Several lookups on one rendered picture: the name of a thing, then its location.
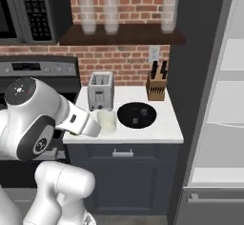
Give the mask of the black ice bowl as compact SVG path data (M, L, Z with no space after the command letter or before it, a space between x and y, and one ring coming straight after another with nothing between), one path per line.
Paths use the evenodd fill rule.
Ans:
M147 109L148 114L142 115L140 111ZM117 118L121 124L131 129L144 129L155 121L157 117L156 110L149 104L142 102L130 102L122 105L117 110ZM138 124L133 124L132 120L139 118Z

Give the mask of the dark wooden wall shelf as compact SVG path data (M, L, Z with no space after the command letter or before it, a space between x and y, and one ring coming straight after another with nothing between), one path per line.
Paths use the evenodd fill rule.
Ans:
M179 31L163 33L159 24L120 24L117 34L106 34L103 25L95 34L87 35L80 25L73 25L60 39L61 46L108 45L175 45L185 44L186 38Z

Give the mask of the clear drinking glass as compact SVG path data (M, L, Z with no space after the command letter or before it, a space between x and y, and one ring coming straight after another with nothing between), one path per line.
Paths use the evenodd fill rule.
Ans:
M107 34L116 34L119 28L118 0L104 0L104 26Z
M163 0L161 11L161 30L172 33L176 27L178 0Z
M93 0L79 0L81 11L81 26L85 34L94 34L96 20Z

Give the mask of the dark blue drawer front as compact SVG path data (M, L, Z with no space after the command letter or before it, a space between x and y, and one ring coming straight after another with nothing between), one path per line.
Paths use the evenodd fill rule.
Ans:
M133 157L112 157L113 150L128 152L132 149ZM156 147L150 144L100 144L89 146L90 158L154 158Z

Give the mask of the stainless steel fridge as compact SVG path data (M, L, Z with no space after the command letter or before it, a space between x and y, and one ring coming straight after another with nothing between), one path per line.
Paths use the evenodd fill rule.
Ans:
M190 193L244 193L244 0L180 0L184 47L168 91L184 136L169 225L244 225L244 204L189 204Z

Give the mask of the black and steel stove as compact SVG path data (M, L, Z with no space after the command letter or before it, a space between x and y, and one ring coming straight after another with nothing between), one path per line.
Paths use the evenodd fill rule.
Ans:
M35 77L47 83L74 103L81 89L78 60L72 56L9 55L0 56L0 110L7 106L4 92L21 76ZM35 188L34 172L43 160L68 163L63 147L64 132L55 130L49 147L36 159L22 164L0 155L0 185L3 188Z

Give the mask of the white wall outlet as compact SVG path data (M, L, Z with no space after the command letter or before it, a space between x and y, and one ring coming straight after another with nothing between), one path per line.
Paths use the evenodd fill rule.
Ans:
M159 60L160 47L157 45L149 46L149 62Z

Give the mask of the dark blue cupboard door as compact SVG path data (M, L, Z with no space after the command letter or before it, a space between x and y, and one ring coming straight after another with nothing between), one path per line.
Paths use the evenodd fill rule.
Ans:
M108 161L94 168L95 208L101 213L136 214L153 207L156 168L152 162Z

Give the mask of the wooden knife block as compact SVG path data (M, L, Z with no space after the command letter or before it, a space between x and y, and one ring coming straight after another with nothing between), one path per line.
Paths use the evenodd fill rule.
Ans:
M165 99L165 91L167 79L163 79L162 74L158 72L154 79L151 79L151 74L148 73L146 92L149 101L163 101Z

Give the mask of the grey microwave oven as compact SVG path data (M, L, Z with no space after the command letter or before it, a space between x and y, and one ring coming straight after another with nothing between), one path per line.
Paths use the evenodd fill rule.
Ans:
M50 0L0 0L0 45L55 42Z

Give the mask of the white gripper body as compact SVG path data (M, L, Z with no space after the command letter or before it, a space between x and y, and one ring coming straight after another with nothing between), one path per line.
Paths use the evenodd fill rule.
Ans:
M97 137L101 131L100 124L88 115L83 125L81 133L89 137Z

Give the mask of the silver toaster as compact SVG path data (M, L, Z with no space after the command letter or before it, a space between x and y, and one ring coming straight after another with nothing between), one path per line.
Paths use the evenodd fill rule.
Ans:
M113 72L95 71L87 88L89 109L112 110L114 98Z

